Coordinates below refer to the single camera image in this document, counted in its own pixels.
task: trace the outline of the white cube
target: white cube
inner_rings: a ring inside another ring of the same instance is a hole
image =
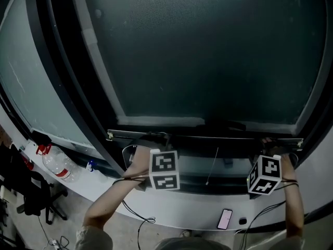
[[[270,195],[281,179],[281,157],[260,155],[247,177],[248,191],[254,194]]]
[[[179,169],[177,151],[150,151],[149,178],[156,190],[179,190]]]

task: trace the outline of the person's right arm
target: person's right arm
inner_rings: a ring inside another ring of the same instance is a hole
[[[289,155],[281,156],[283,180],[297,180]],[[284,188],[286,195],[286,229],[287,237],[302,237],[304,227],[304,208],[300,190],[297,185]]]

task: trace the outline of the hand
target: hand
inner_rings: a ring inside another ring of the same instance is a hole
[[[137,146],[134,154],[133,162],[125,171],[123,177],[137,177],[148,174],[150,159],[150,148]]]
[[[271,141],[272,140],[270,138],[265,138],[262,140],[264,144]],[[273,147],[268,154],[273,156],[274,150],[276,149],[278,149],[278,146]],[[293,165],[290,161],[288,154],[281,155],[281,169],[282,169],[282,178],[286,180],[296,180],[296,172],[293,168]]]

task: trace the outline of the smartphone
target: smartphone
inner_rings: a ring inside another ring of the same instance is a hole
[[[228,224],[229,224],[232,213],[233,213],[232,210],[229,210],[229,209],[223,210],[220,222],[217,225],[218,229],[226,230],[228,228]]]

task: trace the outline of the floor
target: floor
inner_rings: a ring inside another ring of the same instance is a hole
[[[43,174],[49,182],[54,182],[45,173]],[[63,186],[57,182],[54,187],[54,192],[63,188]],[[22,202],[22,197],[18,195],[18,199]],[[45,223],[44,212],[40,216],[41,223],[50,239],[60,240],[63,235],[69,240],[68,250],[74,248],[75,244],[75,234],[76,230],[80,228],[83,220],[83,216],[91,205],[91,201],[81,197],[80,195],[68,191],[67,197],[61,197],[57,201],[58,205],[63,212],[68,216],[67,221],[61,220],[59,217],[54,218],[52,225],[47,225]],[[16,208],[13,205],[8,205],[8,213],[16,229],[26,244],[27,248],[30,249],[43,249],[47,244],[47,239],[43,233],[37,216],[26,216],[25,214],[17,214]],[[105,226],[105,231],[111,235],[113,239],[113,249],[114,250],[133,250],[137,248],[137,230],[140,226],[141,221],[115,213],[114,216],[109,220]],[[305,227],[304,237],[305,246],[304,250],[308,249],[329,249],[333,238],[331,236],[331,228],[333,225],[333,214],[326,218],[323,218],[317,222],[311,223]],[[180,229],[168,228],[155,224],[145,223],[140,231],[140,246],[141,249],[154,249],[161,240],[166,238],[178,237],[181,233]],[[248,246],[257,244],[263,239],[267,239],[272,236],[272,233],[257,233],[250,234],[248,236]],[[205,238],[218,241],[225,245],[231,247],[231,249],[239,249],[239,244],[242,239],[242,234],[236,234],[231,231],[221,231],[221,232],[209,232],[204,233]],[[284,235],[278,237],[275,242],[280,240]],[[252,249],[264,250],[269,249],[272,243],[267,243]],[[53,249],[52,246],[47,246],[44,250]]]

